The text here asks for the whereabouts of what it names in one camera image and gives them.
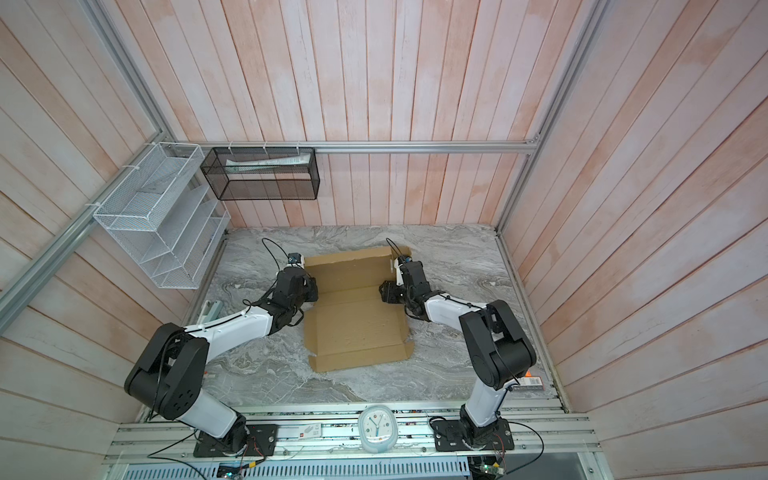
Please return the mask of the brown cardboard box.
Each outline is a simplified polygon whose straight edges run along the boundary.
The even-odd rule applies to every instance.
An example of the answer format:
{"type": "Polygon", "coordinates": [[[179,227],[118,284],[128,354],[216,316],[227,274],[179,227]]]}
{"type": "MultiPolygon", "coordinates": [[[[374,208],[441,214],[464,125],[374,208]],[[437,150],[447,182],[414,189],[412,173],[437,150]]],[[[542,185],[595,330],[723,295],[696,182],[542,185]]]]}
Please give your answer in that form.
{"type": "Polygon", "coordinates": [[[394,280],[387,246],[309,257],[318,301],[306,312],[304,345],[317,373],[409,359],[414,343],[404,306],[381,299],[379,287],[394,280]]]}

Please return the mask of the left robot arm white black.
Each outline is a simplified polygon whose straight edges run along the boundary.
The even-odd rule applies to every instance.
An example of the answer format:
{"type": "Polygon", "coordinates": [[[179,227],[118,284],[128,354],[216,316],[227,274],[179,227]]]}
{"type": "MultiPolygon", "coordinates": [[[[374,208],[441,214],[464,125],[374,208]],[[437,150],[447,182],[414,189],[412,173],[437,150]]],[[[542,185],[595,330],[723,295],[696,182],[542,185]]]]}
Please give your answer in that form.
{"type": "Polygon", "coordinates": [[[207,363],[291,326],[303,305],[317,300],[316,280],[301,266],[288,265],[262,297],[238,313],[188,327],[161,325],[127,375],[124,390],[162,418],[217,440],[243,435],[243,416],[203,391],[207,363]]]}

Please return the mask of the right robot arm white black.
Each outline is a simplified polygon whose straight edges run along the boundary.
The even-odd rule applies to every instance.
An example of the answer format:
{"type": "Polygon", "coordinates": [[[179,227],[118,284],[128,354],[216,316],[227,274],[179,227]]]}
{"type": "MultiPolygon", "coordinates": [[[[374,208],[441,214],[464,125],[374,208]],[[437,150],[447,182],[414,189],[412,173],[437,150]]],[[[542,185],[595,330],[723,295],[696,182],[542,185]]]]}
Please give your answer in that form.
{"type": "Polygon", "coordinates": [[[401,304],[408,317],[459,331],[477,377],[455,422],[466,441],[499,426],[499,408],[508,389],[537,363],[533,343],[511,307],[502,300],[472,303],[436,290],[423,264],[401,255],[393,261],[396,278],[381,284],[382,301],[401,304]]]}

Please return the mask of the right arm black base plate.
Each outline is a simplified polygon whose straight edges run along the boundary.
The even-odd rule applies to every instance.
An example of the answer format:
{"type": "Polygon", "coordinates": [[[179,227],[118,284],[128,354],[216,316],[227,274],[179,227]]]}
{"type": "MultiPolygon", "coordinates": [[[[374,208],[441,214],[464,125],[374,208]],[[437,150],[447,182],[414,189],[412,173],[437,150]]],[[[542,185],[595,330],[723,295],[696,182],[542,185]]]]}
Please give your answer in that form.
{"type": "Polygon", "coordinates": [[[447,420],[431,417],[428,424],[433,432],[438,452],[494,450],[506,452],[515,448],[509,423],[498,418],[485,427],[474,427],[468,420],[447,420]]]}

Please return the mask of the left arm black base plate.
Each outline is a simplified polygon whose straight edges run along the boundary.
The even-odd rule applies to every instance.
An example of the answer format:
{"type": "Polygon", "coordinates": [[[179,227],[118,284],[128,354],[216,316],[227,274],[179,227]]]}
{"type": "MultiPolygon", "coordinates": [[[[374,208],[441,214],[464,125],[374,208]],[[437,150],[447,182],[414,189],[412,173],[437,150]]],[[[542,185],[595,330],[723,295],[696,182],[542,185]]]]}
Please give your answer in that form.
{"type": "Polygon", "coordinates": [[[195,445],[193,457],[269,457],[274,454],[277,437],[277,424],[236,423],[233,430],[221,439],[202,432],[195,445]]]}

